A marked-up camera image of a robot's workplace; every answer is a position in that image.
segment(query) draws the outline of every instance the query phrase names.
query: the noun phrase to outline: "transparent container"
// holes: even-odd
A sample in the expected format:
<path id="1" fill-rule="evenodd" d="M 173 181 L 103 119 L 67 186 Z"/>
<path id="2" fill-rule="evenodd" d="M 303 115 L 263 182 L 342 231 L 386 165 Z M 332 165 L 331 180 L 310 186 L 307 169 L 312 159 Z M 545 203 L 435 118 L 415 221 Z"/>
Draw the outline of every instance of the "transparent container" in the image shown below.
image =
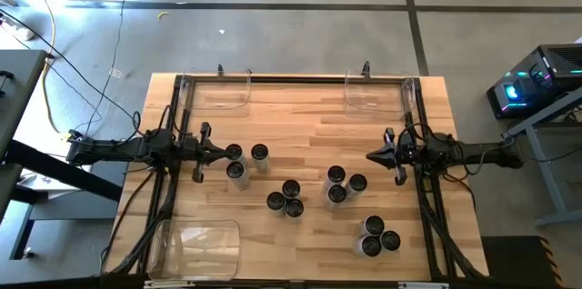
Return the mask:
<path id="1" fill-rule="evenodd" d="M 235 277 L 240 228 L 233 220 L 161 222 L 152 239 L 152 280 L 217 280 Z"/>
<path id="2" fill-rule="evenodd" d="M 178 104 L 193 116 L 247 116 L 250 112 L 251 72 L 184 72 Z"/>
<path id="3" fill-rule="evenodd" d="M 389 78 L 366 80 L 360 72 L 346 71 L 344 111 L 350 117 L 399 121 L 416 109 L 413 78 L 403 84 Z"/>
<path id="4" fill-rule="evenodd" d="M 416 87 L 414 78 L 409 77 L 405 79 L 400 87 L 400 96 L 402 100 L 403 117 L 410 113 L 412 115 L 412 122 L 420 122 L 418 117 L 418 109 L 416 108 Z"/>

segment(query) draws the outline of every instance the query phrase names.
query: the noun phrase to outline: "wooden tabletop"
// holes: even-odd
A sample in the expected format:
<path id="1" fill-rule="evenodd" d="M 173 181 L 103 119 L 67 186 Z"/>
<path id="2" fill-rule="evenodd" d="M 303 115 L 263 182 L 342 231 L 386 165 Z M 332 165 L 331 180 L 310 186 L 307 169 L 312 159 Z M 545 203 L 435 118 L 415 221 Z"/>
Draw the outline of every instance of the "wooden tabletop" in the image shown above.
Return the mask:
<path id="1" fill-rule="evenodd" d="M 141 130 L 157 127 L 171 100 L 175 77 L 152 75 Z M 435 132 L 456 135 L 444 78 L 421 77 L 420 81 L 429 124 Z M 382 85 L 381 89 L 386 99 L 378 103 L 392 106 L 390 111 L 376 115 L 347 115 L 343 85 L 314 84 L 252 84 L 247 115 L 202 116 L 195 111 L 189 131 L 196 133 L 201 122 L 207 121 L 212 126 L 215 145 L 225 148 L 239 144 L 247 158 L 253 145 L 264 144 L 269 149 L 271 171 L 258 174 L 251 167 L 250 186 L 239 191 L 226 177 L 227 161 L 205 168 L 203 184 L 191 180 L 194 164 L 184 163 L 173 220 L 237 221 L 239 279 L 430 279 L 412 172 L 408 172 L 410 179 L 403 186 L 396 186 L 393 171 L 365 159 L 366 153 L 383 145 L 386 127 L 393 127 L 397 133 L 403 129 L 399 88 Z M 212 85 L 197 85 L 195 100 L 216 97 L 212 95 L 214 90 Z M 346 169 L 346 178 L 356 173 L 365 175 L 368 188 L 357 199 L 329 212 L 323 208 L 321 186 L 327 169 L 334 164 Z M 130 165 L 130 169 L 140 167 L 143 166 Z M 118 213 L 146 176 L 143 172 L 127 175 Z M 287 179 L 301 184 L 306 210 L 298 224 L 274 217 L 266 208 L 266 196 L 280 191 Z M 130 206 L 106 269 L 119 264 L 144 231 L 152 186 L 153 181 Z M 460 184 L 441 182 L 441 187 L 451 236 L 471 263 L 487 274 L 470 194 Z M 352 253 L 357 225 L 373 214 L 384 219 L 386 229 L 400 234 L 402 244 L 396 252 L 383 252 L 374 258 L 357 257 Z M 437 256 L 445 270 L 442 249 L 437 248 Z"/>

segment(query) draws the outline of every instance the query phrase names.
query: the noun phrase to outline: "black cylinder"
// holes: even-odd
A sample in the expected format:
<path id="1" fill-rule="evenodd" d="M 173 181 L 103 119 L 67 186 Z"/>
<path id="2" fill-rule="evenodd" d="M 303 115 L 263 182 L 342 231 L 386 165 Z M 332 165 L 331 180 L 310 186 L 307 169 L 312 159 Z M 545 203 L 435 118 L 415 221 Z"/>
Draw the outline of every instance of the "black cylinder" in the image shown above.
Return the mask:
<path id="1" fill-rule="evenodd" d="M 342 203 L 346 200 L 346 189 L 339 184 L 332 185 L 327 192 L 327 197 L 333 203 Z"/>
<path id="2" fill-rule="evenodd" d="M 381 235 L 384 231 L 384 220 L 380 216 L 369 216 L 364 220 L 364 227 L 370 235 Z"/>
<path id="3" fill-rule="evenodd" d="M 251 149 L 251 155 L 253 156 L 253 159 L 261 161 L 269 156 L 269 150 L 264 144 L 255 144 Z"/>
<path id="4" fill-rule="evenodd" d="M 226 167 L 226 174 L 231 179 L 238 179 L 245 173 L 245 167 L 239 162 L 233 162 Z"/>
<path id="5" fill-rule="evenodd" d="M 347 182 L 347 198 L 353 198 L 361 194 L 367 188 L 366 177 L 361 174 L 354 174 Z"/>
<path id="6" fill-rule="evenodd" d="M 266 197 L 266 205 L 277 214 L 285 213 L 285 197 L 283 194 L 273 192 Z"/>
<path id="7" fill-rule="evenodd" d="M 230 154 L 229 160 L 237 161 L 243 155 L 243 148 L 238 144 L 230 144 L 226 148 L 226 152 Z"/>
<path id="8" fill-rule="evenodd" d="M 361 256 L 374 257 L 382 251 L 380 240 L 376 236 L 367 236 L 356 241 L 355 252 Z"/>
<path id="9" fill-rule="evenodd" d="M 287 215 L 293 218 L 297 218 L 301 216 L 303 213 L 303 203 L 300 200 L 292 198 L 287 199 L 287 203 L 285 205 L 285 212 Z"/>
<path id="10" fill-rule="evenodd" d="M 334 165 L 327 170 L 327 178 L 335 184 L 341 184 L 346 178 L 346 171 L 339 165 Z"/>
<path id="11" fill-rule="evenodd" d="M 295 180 L 287 180 L 283 183 L 283 194 L 287 198 L 299 198 L 301 185 Z"/>
<path id="12" fill-rule="evenodd" d="M 400 235 L 394 231 L 386 231 L 380 237 L 382 246 L 389 251 L 395 251 L 400 247 Z"/>

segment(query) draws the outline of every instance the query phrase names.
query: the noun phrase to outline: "power cord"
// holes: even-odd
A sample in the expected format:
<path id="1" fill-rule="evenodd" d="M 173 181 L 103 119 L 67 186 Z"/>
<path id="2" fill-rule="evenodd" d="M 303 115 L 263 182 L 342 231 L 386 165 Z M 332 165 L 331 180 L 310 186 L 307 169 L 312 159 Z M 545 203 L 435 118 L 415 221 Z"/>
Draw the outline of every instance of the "power cord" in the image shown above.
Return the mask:
<path id="1" fill-rule="evenodd" d="M 20 21 L 19 19 L 15 18 L 14 16 L 10 15 L 9 13 L 7 13 L 5 10 L 0 8 L 0 13 L 3 13 L 5 15 L 10 16 L 12 19 L 14 19 L 16 22 L 18 22 L 19 24 L 21 24 L 22 26 L 27 27 L 28 29 L 30 29 L 30 31 L 33 32 L 33 34 L 35 34 L 36 36 L 38 36 L 38 38 L 40 38 L 45 44 L 51 46 L 53 48 L 53 50 L 59 54 L 59 56 L 61 56 L 63 58 L 63 60 L 69 64 L 71 66 L 71 68 L 73 68 L 73 70 L 81 77 L 81 79 L 83 79 L 83 81 L 85 81 L 85 83 L 87 85 L 89 85 L 93 90 L 97 91 L 99 94 L 103 94 L 103 97 L 109 101 L 111 104 L 113 104 L 115 107 L 119 108 L 123 113 L 125 113 L 131 120 L 132 120 L 132 124 L 135 121 L 135 118 L 129 114 L 129 112 L 127 112 L 123 107 L 121 107 L 118 103 L 114 102 L 111 98 L 109 98 L 107 95 L 105 95 L 105 93 L 102 93 L 99 89 L 97 89 L 93 84 L 91 84 L 86 78 L 85 76 L 61 53 L 59 52 L 54 46 L 50 45 L 40 34 L 38 34 L 35 30 L 33 30 L 32 28 L 30 28 L 28 25 L 26 25 L 24 22 Z"/>
<path id="2" fill-rule="evenodd" d="M 473 194 L 473 189 L 469 187 L 468 184 L 464 183 L 463 180 L 467 179 L 468 174 L 466 174 L 462 178 L 456 178 L 451 174 L 443 174 L 443 179 L 447 180 L 450 183 L 459 183 L 465 187 L 465 189 L 471 194 L 471 201 L 473 202 L 473 210 L 477 210 L 477 205 L 475 204 L 475 194 Z"/>
<path id="3" fill-rule="evenodd" d="M 10 35 L 11 35 L 11 36 L 12 36 L 12 37 L 13 37 L 13 38 L 14 38 L 14 39 L 15 39 L 15 40 L 18 42 L 18 43 L 20 43 L 20 45 L 22 45 L 22 46 L 26 47 L 26 49 L 29 49 L 29 50 L 31 49 L 31 48 L 30 48 L 28 45 L 26 45 L 25 43 L 23 43 L 22 41 L 20 41 L 20 39 L 18 39 L 18 38 L 17 38 L 15 35 L 12 35 L 12 34 L 10 34 Z M 55 69 L 55 68 L 54 68 L 52 65 L 50 65 L 50 64 L 49 64 L 49 67 L 50 67 L 50 69 L 51 69 L 51 70 L 53 70 L 53 72 L 55 72 L 55 74 L 56 74 L 58 77 L 60 77 L 60 78 L 61 78 L 61 80 L 63 80 L 63 82 L 65 83 L 65 85 L 66 85 L 66 86 L 68 86 L 69 88 L 71 88 L 71 89 L 72 89 L 72 90 L 73 90 L 73 91 L 74 91 L 74 92 L 75 92 L 77 95 L 79 95 L 79 97 L 81 97 L 81 99 L 83 99 L 83 100 L 84 100 L 84 101 L 85 101 L 85 102 L 86 102 L 86 103 L 87 103 L 89 106 L 91 106 L 91 107 L 93 107 L 93 109 L 95 109 L 95 106 L 94 106 L 93 104 L 91 104 L 91 102 L 89 102 L 89 100 L 88 100 L 88 99 L 86 99 L 86 98 L 85 98 L 85 97 L 84 97 L 84 96 L 83 96 L 81 93 L 79 93 L 79 91 L 78 91 L 78 90 L 76 90 L 76 89 L 75 89 L 75 88 L 74 88 L 74 87 L 73 87 L 71 84 L 69 84 L 69 83 L 68 83 L 68 81 L 66 81 L 66 79 L 65 79 L 65 78 L 64 78 L 64 77 L 63 77 L 63 76 L 62 76 L 62 75 L 61 75 L 61 74 L 60 74 L 58 71 L 56 71 L 56 69 Z M 99 119 L 98 119 L 98 120 L 101 120 L 101 119 L 103 119 L 103 117 L 101 116 L 101 114 L 97 113 L 97 115 L 99 116 Z"/>
<path id="4" fill-rule="evenodd" d="M 571 151 L 569 151 L 569 152 L 567 152 L 567 153 L 565 153 L 565 154 L 562 154 L 562 155 L 560 155 L 560 156 L 556 156 L 556 157 L 548 158 L 548 159 L 545 159 L 545 160 L 538 160 L 538 159 L 536 159 L 536 158 L 534 158 L 534 157 L 529 157 L 529 159 L 530 159 L 530 160 L 532 160 L 532 161 L 535 161 L 535 162 L 542 162 L 542 163 L 543 163 L 543 162 L 554 162 L 554 161 L 560 160 L 560 159 L 562 159 L 562 158 L 566 158 L 566 157 L 568 157 L 568 156 L 572 155 L 573 153 L 575 153 L 575 152 L 578 152 L 578 151 L 580 151 L 580 150 L 582 150 L 582 147 L 579 147 L 579 148 L 573 149 L 573 150 L 571 150 Z"/>
<path id="5" fill-rule="evenodd" d="M 120 16 L 119 27 L 117 28 L 117 42 L 115 43 L 115 50 L 113 52 L 113 61 L 111 62 L 111 67 L 109 68 L 109 75 L 107 76 L 107 80 L 105 81 L 105 85 L 103 86 L 103 90 L 101 90 L 101 98 L 99 99 L 99 103 L 97 103 L 97 108 L 95 109 L 95 111 L 91 115 L 91 118 L 89 119 L 89 122 L 87 124 L 87 129 L 85 131 L 85 135 L 88 135 L 89 128 L 91 127 L 91 124 L 94 122 L 93 117 L 95 117 L 95 113 L 97 113 L 97 109 L 99 108 L 99 106 L 103 102 L 105 91 L 107 90 L 107 86 L 109 85 L 109 81 L 111 80 L 111 75 L 112 75 L 114 67 L 115 67 L 115 60 L 117 59 L 117 49 L 119 48 L 119 42 L 121 41 L 121 27 L 124 24 L 124 6 L 125 6 L 125 0 L 123 0 L 121 3 L 121 13 L 119 14 L 119 16 Z"/>
<path id="6" fill-rule="evenodd" d="M 145 180 L 134 190 L 133 193 L 131 193 L 131 195 L 129 196 L 129 199 L 127 199 L 127 204 L 125 204 L 124 209 L 121 211 L 121 214 L 119 215 L 119 220 L 117 220 L 117 223 L 115 224 L 115 227 L 113 228 L 113 232 L 111 233 L 111 237 L 109 238 L 109 243 L 107 244 L 107 247 L 104 248 L 101 251 L 101 254 L 99 255 L 99 257 L 100 257 L 99 274 L 103 273 L 103 266 L 104 266 L 105 260 L 109 256 L 109 252 L 111 251 L 111 246 L 113 245 L 113 241 L 115 240 L 115 236 L 117 235 L 117 231 L 119 231 L 119 225 L 124 220 L 124 217 L 127 214 L 127 211 L 129 210 L 129 206 L 134 201 L 137 194 L 142 190 L 144 185 L 146 185 L 147 182 L 152 178 L 152 175 L 154 175 L 154 173 L 155 172 L 150 172 L 149 175 L 145 178 Z"/>
<path id="7" fill-rule="evenodd" d="M 45 1 L 46 9 L 48 10 L 48 14 L 51 17 L 51 27 L 53 28 L 53 34 L 51 36 L 51 44 L 50 44 L 51 47 L 48 50 L 48 53 L 52 54 L 53 53 L 52 46 L 55 45 L 55 37 L 56 37 L 55 16 L 53 15 L 53 10 L 51 10 L 51 6 L 48 4 L 48 1 L 47 0 L 44 0 L 44 1 Z M 48 96 L 46 95 L 46 76 L 48 74 L 49 67 L 51 67 L 51 65 L 49 64 L 48 58 L 47 58 L 45 60 L 45 67 L 43 68 L 43 73 L 41 76 L 41 83 L 42 83 L 42 87 L 43 87 L 43 98 L 45 99 L 46 116 L 48 117 L 48 123 L 51 125 L 51 127 L 53 127 L 53 130 L 55 130 L 56 133 L 59 133 L 58 129 L 56 129 L 55 121 L 53 120 L 53 116 L 51 114 L 51 106 L 48 103 Z"/>

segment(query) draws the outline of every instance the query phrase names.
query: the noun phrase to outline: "wire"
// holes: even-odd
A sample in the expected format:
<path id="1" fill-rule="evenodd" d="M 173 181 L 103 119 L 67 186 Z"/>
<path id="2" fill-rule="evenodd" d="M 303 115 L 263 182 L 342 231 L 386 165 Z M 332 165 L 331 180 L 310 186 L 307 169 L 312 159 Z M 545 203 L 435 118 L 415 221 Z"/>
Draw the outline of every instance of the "wire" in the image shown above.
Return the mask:
<path id="1" fill-rule="evenodd" d="M 26 47 L 27 49 L 31 49 L 28 45 L 26 45 L 25 43 L 23 43 L 22 41 L 20 41 L 20 39 L 18 39 L 15 35 L 10 34 L 18 43 L 20 43 L 20 45 Z M 50 65 L 51 70 L 53 70 L 55 72 L 55 74 L 61 78 L 61 80 L 63 80 L 63 82 L 65 83 L 65 85 L 67 85 L 69 88 L 71 88 L 77 95 L 79 95 L 81 97 L 81 99 L 83 99 L 87 104 L 89 104 L 89 106 L 93 107 L 95 109 L 95 106 L 93 104 L 91 104 L 91 102 L 89 102 L 88 99 L 86 99 L 78 90 L 76 90 L 71 84 L 68 83 L 68 81 L 66 81 L 66 79 L 58 72 L 56 71 L 56 69 Z M 101 116 L 101 114 L 97 113 L 97 115 L 99 116 L 99 120 L 103 119 L 103 116 Z"/>
<path id="2" fill-rule="evenodd" d="M 562 122 L 566 122 L 566 123 L 578 122 L 576 112 L 580 112 L 581 110 L 582 109 L 580 109 L 580 106 L 576 106 L 576 107 L 572 108 L 570 110 L 570 112 L 568 112 L 564 115 L 564 119 L 562 120 Z"/>
<path id="3" fill-rule="evenodd" d="M 532 161 L 536 161 L 536 162 L 542 162 L 542 163 L 543 163 L 543 162 L 554 162 L 554 161 L 557 161 L 557 160 L 559 160 L 559 159 L 566 158 L 566 157 L 568 157 L 568 156 L 572 155 L 573 153 L 575 153 L 575 152 L 578 152 L 578 151 L 580 151 L 580 150 L 582 150 L 582 147 L 579 147 L 579 148 L 573 149 L 573 150 L 571 150 L 571 151 L 569 151 L 569 152 L 567 152 L 567 153 L 565 153 L 565 154 L 562 154 L 562 155 L 560 155 L 560 156 L 557 156 L 557 157 L 552 157 L 552 158 L 548 158 L 548 159 L 545 159 L 545 160 L 538 160 L 538 159 L 536 159 L 536 158 L 534 158 L 534 157 L 529 157 L 529 159 L 530 159 L 530 160 L 532 160 Z"/>
<path id="4" fill-rule="evenodd" d="M 147 169 L 149 169 L 151 167 L 152 166 L 146 166 L 146 167 L 138 168 L 138 169 L 135 169 L 135 170 L 128 170 L 128 171 L 123 172 L 123 174 L 130 174 L 130 173 L 133 173 L 133 172 L 145 171 L 145 170 L 147 170 Z"/>
<path id="5" fill-rule="evenodd" d="M 433 137 L 433 138 L 434 138 L 435 140 L 437 140 L 438 142 L 441 142 L 441 143 L 448 143 L 448 142 L 449 142 L 449 140 L 443 140 L 443 139 L 439 139 L 439 138 L 437 138 L 437 137 L 435 136 L 435 133 L 433 133 L 433 129 L 431 129 L 431 128 L 430 128 L 430 125 L 427 125 L 426 123 L 422 123 L 422 122 L 416 122 L 416 123 L 413 123 L 413 124 L 411 124 L 411 125 L 407 125 L 407 126 L 406 126 L 406 127 L 405 127 L 405 128 L 404 128 L 404 129 L 403 129 L 401 132 L 400 132 L 400 134 L 398 134 L 398 139 L 397 139 L 397 141 L 396 141 L 396 147 L 398 147 L 398 149 L 400 148 L 400 140 L 402 139 L 402 136 L 404 135 L 404 133 L 405 133 L 406 131 L 409 131 L 409 130 L 411 130 L 411 129 L 413 129 L 413 130 L 414 130 L 414 127 L 415 127 L 415 126 L 417 126 L 417 125 L 419 125 L 419 126 L 424 126 L 424 127 L 426 128 L 426 130 L 428 130 L 428 133 L 430 134 L 430 136 L 431 136 L 431 137 Z M 414 131 L 413 135 L 414 135 L 416 138 L 420 139 L 420 140 L 426 141 L 426 139 L 425 139 L 425 138 L 421 137 L 420 135 L 418 135 L 418 134 L 416 133 L 416 130 Z"/>
<path id="6" fill-rule="evenodd" d="M 124 24 L 124 6 L 125 6 L 125 0 L 123 0 L 121 2 L 121 13 L 119 14 L 119 16 L 120 16 L 119 27 L 117 28 L 117 42 L 115 43 L 115 50 L 113 52 L 113 61 L 111 62 L 111 67 L 109 68 L 109 75 L 107 76 L 107 81 L 105 81 L 105 85 L 103 86 L 103 90 L 101 91 L 101 98 L 99 99 L 99 103 L 97 103 L 97 108 L 95 109 L 95 111 L 91 115 L 91 118 L 89 119 L 89 122 L 87 125 L 87 130 L 85 131 L 85 135 L 87 135 L 89 133 L 89 128 L 91 127 L 91 123 L 93 123 L 93 117 L 95 117 L 95 113 L 97 113 L 97 109 L 99 108 L 99 106 L 103 102 L 103 98 L 105 96 L 105 91 L 107 90 L 107 86 L 109 85 L 109 81 L 111 80 L 111 75 L 112 75 L 114 67 L 115 67 L 115 60 L 117 59 L 117 49 L 119 48 L 119 42 L 121 41 L 121 27 Z"/>
<path id="7" fill-rule="evenodd" d="M 477 205 L 475 204 L 475 194 L 473 194 L 473 190 L 471 189 L 471 187 L 469 187 L 468 184 L 464 183 L 463 180 L 465 178 L 467 178 L 468 174 L 466 174 L 464 177 L 462 178 L 456 178 L 451 174 L 443 174 L 443 179 L 447 180 L 448 182 L 451 183 L 459 183 L 462 184 L 467 190 L 468 192 L 471 194 L 471 201 L 473 202 L 473 210 L 476 211 L 477 210 Z"/>
<path id="8" fill-rule="evenodd" d="M 0 85 L 0 90 L 4 88 L 4 84 L 6 83 L 6 79 L 8 78 L 6 75 L 3 75 L 4 80 L 2 80 L 2 84 Z"/>
<path id="9" fill-rule="evenodd" d="M 28 27 L 28 25 L 26 25 L 24 22 L 18 20 L 17 18 L 13 17 L 12 15 L 10 15 L 9 13 L 7 13 L 5 10 L 0 8 L 0 12 L 3 14 L 6 14 L 8 16 L 10 16 L 12 19 L 14 19 L 16 22 L 18 22 L 19 24 L 21 24 L 22 26 L 27 27 L 28 29 L 30 29 L 30 31 L 33 32 L 33 34 L 35 34 L 36 36 L 38 36 L 45 44 L 50 45 L 40 34 L 38 34 L 35 30 L 33 30 L 32 28 Z M 94 85 L 92 85 L 89 80 L 87 80 L 85 78 L 85 76 L 61 53 L 59 52 L 54 46 L 50 45 L 57 54 L 59 54 L 63 60 L 69 64 L 73 70 L 75 70 L 75 72 L 81 77 L 81 79 L 83 79 L 83 81 L 85 81 L 86 84 L 88 84 L 93 90 L 97 91 L 99 94 L 102 94 L 101 91 L 99 91 L 99 89 L 97 89 Z M 131 120 L 132 122 L 134 121 L 134 117 L 131 116 L 129 114 L 129 112 L 127 112 L 123 107 L 121 107 L 118 103 L 114 102 L 111 98 L 109 98 L 107 95 L 104 94 L 104 98 L 106 100 L 108 100 L 111 104 L 113 104 L 115 107 L 119 108 L 123 113 L 125 113 Z"/>
<path id="10" fill-rule="evenodd" d="M 51 27 L 53 28 L 53 34 L 51 36 L 51 48 L 49 48 L 48 53 L 53 53 L 52 46 L 55 45 L 55 37 L 56 37 L 56 25 L 55 25 L 55 16 L 53 15 L 53 10 L 51 10 L 51 6 L 48 4 L 47 0 L 45 1 L 46 9 L 48 10 L 48 14 L 51 16 Z M 46 107 L 46 115 L 48 117 L 48 123 L 53 127 L 56 133 L 59 133 L 58 129 L 56 129 L 55 122 L 53 120 L 53 116 L 51 115 L 51 107 L 48 103 L 48 96 L 46 95 L 46 75 L 48 74 L 48 69 L 51 65 L 48 63 L 48 58 L 45 60 L 45 67 L 43 68 L 43 75 L 41 76 L 41 82 L 43 86 L 43 98 L 45 99 L 45 107 Z"/>
<path id="11" fill-rule="evenodd" d="M 485 155 L 487 153 L 493 152 L 494 150 L 497 149 L 503 149 L 503 148 L 507 148 L 513 144 L 516 143 L 516 138 L 514 137 L 508 137 L 508 142 L 506 144 L 502 144 L 499 147 L 492 147 L 487 149 L 485 152 L 483 152 L 483 154 L 481 154 L 481 159 L 479 160 L 479 165 L 477 167 L 477 169 L 475 171 L 469 171 L 468 167 L 467 167 L 467 163 L 465 163 L 465 157 L 463 156 L 463 148 L 461 148 L 461 145 L 459 143 L 457 143 L 457 147 L 460 149 L 461 151 L 461 159 L 463 160 L 463 167 L 465 167 L 465 171 L 467 171 L 468 174 L 471 175 L 477 175 L 479 172 L 481 172 L 481 167 L 483 166 L 483 162 L 485 162 Z"/>
<path id="12" fill-rule="evenodd" d="M 129 205 L 131 205 L 131 203 L 134 201 L 135 197 L 137 196 L 137 193 L 139 193 L 142 190 L 144 185 L 147 184 L 147 182 L 152 178 L 152 175 L 154 173 L 155 172 L 150 172 L 149 175 L 145 178 L 145 180 L 134 190 L 133 193 L 131 193 L 131 195 L 129 196 L 129 199 L 127 199 L 127 204 L 125 204 L 123 211 L 121 211 L 121 214 L 119 215 L 119 220 L 117 220 L 117 223 L 115 224 L 115 227 L 113 228 L 113 232 L 111 233 L 111 237 L 109 238 L 109 243 L 107 244 L 107 247 L 101 251 L 101 254 L 99 256 L 100 257 L 99 274 L 103 273 L 103 266 L 104 266 L 105 260 L 109 256 L 111 246 L 113 245 L 113 241 L 115 239 L 115 236 L 117 235 L 117 231 L 119 230 L 119 225 L 124 220 L 124 217 L 127 214 L 127 210 L 129 210 Z"/>

